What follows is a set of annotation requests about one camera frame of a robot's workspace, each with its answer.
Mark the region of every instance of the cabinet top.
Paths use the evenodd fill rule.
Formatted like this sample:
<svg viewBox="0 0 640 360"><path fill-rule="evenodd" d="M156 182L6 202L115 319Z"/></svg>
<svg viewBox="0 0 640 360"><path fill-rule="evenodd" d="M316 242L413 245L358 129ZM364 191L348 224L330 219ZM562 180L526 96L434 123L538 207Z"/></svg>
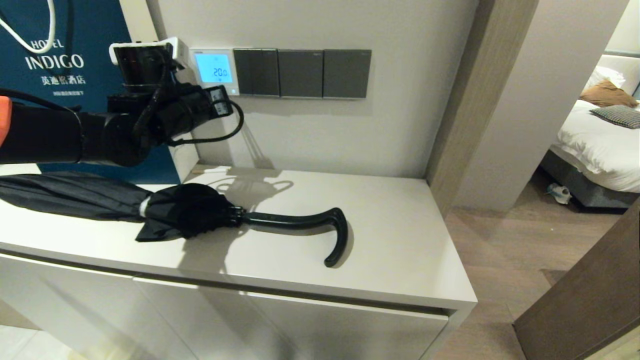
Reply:
<svg viewBox="0 0 640 360"><path fill-rule="evenodd" d="M344 260L337 268L323 264L335 245L334 231L298 236L240 227L137 243L141 224L37 213L2 201L0 251L396 304L457 309L477 301L425 180L218 167L189 182L208 184L234 204L263 213L341 208L350 227Z"/></svg>

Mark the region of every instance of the white wall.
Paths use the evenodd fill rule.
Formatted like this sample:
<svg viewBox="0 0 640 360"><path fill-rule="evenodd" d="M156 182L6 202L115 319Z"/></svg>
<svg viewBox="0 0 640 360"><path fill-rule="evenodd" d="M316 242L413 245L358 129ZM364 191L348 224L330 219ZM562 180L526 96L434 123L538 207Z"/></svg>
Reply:
<svg viewBox="0 0 640 360"><path fill-rule="evenodd" d="M607 50L640 53L640 0L630 0Z"/></svg>
<svg viewBox="0 0 640 360"><path fill-rule="evenodd" d="M540 0L456 205L508 210L580 95L627 0Z"/></svg>
<svg viewBox="0 0 640 360"><path fill-rule="evenodd" d="M372 49L363 101L240 97L246 129L199 146L209 163L422 177L477 0L148 0L188 46ZM222 134L218 121L195 137ZM234 123L225 120L230 131Z"/></svg>

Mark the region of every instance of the black umbrella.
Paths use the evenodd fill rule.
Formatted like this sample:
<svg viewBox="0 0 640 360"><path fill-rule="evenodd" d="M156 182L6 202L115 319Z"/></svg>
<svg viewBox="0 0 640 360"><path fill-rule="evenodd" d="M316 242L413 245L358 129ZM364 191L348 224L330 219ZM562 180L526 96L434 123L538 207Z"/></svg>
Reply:
<svg viewBox="0 0 640 360"><path fill-rule="evenodd" d="M202 184L177 185L154 193L124 181L80 172L10 175L0 176L0 199L44 213L144 222L136 241L191 238L242 224L287 230L332 225L338 240L324 260L327 267L340 260L348 237L347 220L339 208L304 217L248 213Z"/></svg>

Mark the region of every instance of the switch panel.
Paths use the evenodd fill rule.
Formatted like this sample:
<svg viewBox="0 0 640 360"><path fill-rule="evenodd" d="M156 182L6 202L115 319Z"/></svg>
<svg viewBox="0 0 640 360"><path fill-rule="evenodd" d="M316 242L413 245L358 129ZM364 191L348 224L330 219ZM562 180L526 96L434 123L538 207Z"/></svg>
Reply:
<svg viewBox="0 0 640 360"><path fill-rule="evenodd" d="M234 58L240 94L280 96L276 49L234 49Z"/></svg>
<svg viewBox="0 0 640 360"><path fill-rule="evenodd" d="M322 50L278 50L278 68L281 96L322 97Z"/></svg>
<svg viewBox="0 0 640 360"><path fill-rule="evenodd" d="M325 50L323 97L367 97L370 64L371 50Z"/></svg>

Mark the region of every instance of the brown pillow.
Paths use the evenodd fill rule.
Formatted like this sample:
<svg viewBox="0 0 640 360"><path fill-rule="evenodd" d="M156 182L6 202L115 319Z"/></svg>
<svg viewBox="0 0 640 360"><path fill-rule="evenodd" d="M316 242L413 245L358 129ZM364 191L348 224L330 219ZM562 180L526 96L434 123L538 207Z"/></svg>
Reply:
<svg viewBox="0 0 640 360"><path fill-rule="evenodd" d="M609 80L602 80L580 94L580 100L588 101L601 108L613 105L625 105L635 108L638 102L624 90L612 84Z"/></svg>

